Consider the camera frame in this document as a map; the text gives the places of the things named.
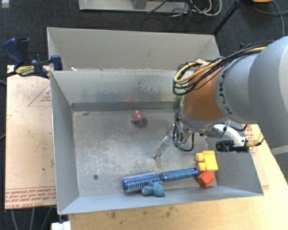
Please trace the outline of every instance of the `orange object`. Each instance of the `orange object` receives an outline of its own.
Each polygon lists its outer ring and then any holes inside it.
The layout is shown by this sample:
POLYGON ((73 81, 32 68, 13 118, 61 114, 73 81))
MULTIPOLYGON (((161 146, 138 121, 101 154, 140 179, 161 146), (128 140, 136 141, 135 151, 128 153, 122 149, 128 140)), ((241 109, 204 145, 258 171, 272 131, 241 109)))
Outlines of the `orange object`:
POLYGON ((204 171, 196 178, 196 181, 201 187, 208 187, 214 179, 215 178, 211 172, 204 171))

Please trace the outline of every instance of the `yellow toy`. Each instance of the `yellow toy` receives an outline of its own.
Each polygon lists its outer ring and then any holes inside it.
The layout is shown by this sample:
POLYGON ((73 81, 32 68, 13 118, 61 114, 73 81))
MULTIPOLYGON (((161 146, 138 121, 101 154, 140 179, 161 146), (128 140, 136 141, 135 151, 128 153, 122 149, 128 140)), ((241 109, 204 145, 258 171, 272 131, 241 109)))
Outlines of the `yellow toy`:
POLYGON ((197 169, 200 172, 210 171, 213 173, 218 170, 216 156, 213 150, 204 150, 196 153, 195 160, 198 162, 197 169))

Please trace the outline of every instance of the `white cable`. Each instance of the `white cable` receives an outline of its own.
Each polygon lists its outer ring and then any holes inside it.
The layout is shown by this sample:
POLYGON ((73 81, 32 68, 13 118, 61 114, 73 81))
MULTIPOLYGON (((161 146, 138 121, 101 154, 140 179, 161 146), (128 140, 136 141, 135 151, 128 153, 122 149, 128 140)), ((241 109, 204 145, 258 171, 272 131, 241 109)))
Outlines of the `white cable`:
POLYGON ((204 9, 204 10, 200 10, 200 9, 198 9, 198 7, 196 7, 195 6, 195 4, 193 4, 193 7, 195 8, 195 10, 191 10, 192 12, 196 12, 196 13, 201 13, 201 14, 204 14, 204 15, 207 15, 207 16, 216 16, 216 15, 218 15, 220 12, 221 12, 221 10, 222 10, 222 6, 223 6, 223 4, 222 4, 222 0, 218 0, 219 1, 219 9, 218 9, 218 11, 217 12, 215 12, 215 13, 209 13, 210 11, 211 11, 211 9, 212 9, 212 2, 211 2, 211 0, 209 0, 209 8, 208 9, 204 9))
POLYGON ((18 226, 17 226, 16 220, 15 220, 15 215, 14 215, 13 210, 11 210, 11 214, 12 214, 12 219, 13 219, 13 224, 14 224, 15 230, 18 230, 18 226))

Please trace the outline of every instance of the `robotic arm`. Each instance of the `robotic arm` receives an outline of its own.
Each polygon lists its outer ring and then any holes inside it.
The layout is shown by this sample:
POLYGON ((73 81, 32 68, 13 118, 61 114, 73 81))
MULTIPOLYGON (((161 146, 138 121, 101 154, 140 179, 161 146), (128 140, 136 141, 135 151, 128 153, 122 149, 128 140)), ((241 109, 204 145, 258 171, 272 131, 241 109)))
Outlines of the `robotic arm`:
MULTIPOLYGON (((210 63, 180 66, 173 91, 183 95, 175 117, 180 126, 176 130, 181 130, 174 133, 177 147, 192 133, 221 138, 229 121, 258 124, 288 182, 288 36, 249 45, 210 63), (193 74, 182 78, 191 67, 196 67, 193 74)), ((230 133, 233 142, 219 143, 217 149, 259 144, 235 141, 230 133)))

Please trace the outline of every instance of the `blue toy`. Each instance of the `blue toy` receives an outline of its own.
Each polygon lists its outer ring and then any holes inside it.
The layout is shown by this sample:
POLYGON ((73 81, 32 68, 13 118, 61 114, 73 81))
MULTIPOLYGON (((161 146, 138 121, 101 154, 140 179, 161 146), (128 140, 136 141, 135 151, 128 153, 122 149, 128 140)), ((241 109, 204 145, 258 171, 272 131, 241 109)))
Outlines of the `blue toy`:
POLYGON ((145 186, 141 190, 144 196, 155 195, 156 197, 164 196, 164 187, 159 182, 148 183, 148 186, 145 186))

